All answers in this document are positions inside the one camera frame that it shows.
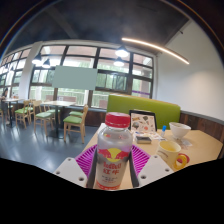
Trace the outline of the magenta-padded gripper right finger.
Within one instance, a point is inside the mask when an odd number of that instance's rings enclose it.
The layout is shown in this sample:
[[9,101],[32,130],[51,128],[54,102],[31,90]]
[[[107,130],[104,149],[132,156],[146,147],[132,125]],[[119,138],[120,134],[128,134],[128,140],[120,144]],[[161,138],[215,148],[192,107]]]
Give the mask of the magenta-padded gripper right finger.
[[143,149],[132,146],[130,175],[134,188],[140,188],[173,173],[158,155],[149,155]]

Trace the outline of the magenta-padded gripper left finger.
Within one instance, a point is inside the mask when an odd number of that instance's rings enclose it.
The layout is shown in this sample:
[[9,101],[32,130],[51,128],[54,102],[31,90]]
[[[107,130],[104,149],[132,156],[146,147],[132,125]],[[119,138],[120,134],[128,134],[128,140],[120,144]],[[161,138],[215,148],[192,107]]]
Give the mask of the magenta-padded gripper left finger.
[[75,158],[68,157],[54,174],[84,188],[92,188],[95,182],[97,146],[93,145]]

